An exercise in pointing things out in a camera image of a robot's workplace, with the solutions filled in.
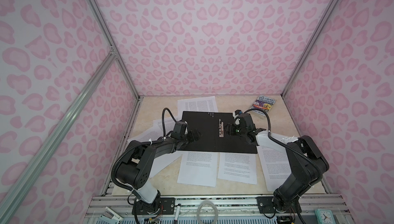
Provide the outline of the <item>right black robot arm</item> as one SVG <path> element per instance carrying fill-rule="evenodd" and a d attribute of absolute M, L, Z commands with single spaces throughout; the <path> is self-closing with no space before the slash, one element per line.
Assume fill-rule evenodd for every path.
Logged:
<path fill-rule="evenodd" d="M 237 110 L 235 120 L 227 124 L 224 130 L 247 144 L 268 147 L 287 155 L 291 173 L 274 191 L 272 200 L 273 208 L 284 213 L 292 207 L 296 208 L 300 197 L 322 180 L 323 174 L 329 170 L 329 163 L 310 136 L 274 134 L 268 114 L 265 116 L 268 128 L 258 129 L 248 111 Z"/>

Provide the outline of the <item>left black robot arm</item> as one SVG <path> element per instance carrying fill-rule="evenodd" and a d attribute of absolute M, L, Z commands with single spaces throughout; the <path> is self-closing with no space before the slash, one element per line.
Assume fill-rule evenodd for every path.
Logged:
<path fill-rule="evenodd" d="M 155 159 L 184 149 L 201 137 L 200 131 L 190 129 L 187 122 L 181 120 L 175 122 L 172 131 L 157 139 L 131 141 L 116 159 L 110 174 L 111 180 L 116 186 L 134 194 L 137 200 L 152 204 L 160 199 L 159 190 L 148 182 Z"/>

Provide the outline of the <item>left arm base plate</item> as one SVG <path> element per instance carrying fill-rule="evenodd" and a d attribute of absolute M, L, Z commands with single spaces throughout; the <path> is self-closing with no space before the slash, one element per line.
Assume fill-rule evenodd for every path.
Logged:
<path fill-rule="evenodd" d="M 157 197 L 152 203 L 136 200 L 133 204 L 133 215 L 173 215 L 175 210 L 175 198 Z"/>

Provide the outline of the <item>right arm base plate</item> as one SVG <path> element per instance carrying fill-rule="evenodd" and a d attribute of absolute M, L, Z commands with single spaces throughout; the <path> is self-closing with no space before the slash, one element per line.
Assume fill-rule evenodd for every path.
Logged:
<path fill-rule="evenodd" d="M 265 214 L 267 216 L 297 213 L 297 211 L 302 213 L 298 199 L 292 202 L 283 203 L 279 200 L 274 200 L 273 196 L 258 196 L 256 200 L 260 214 Z"/>

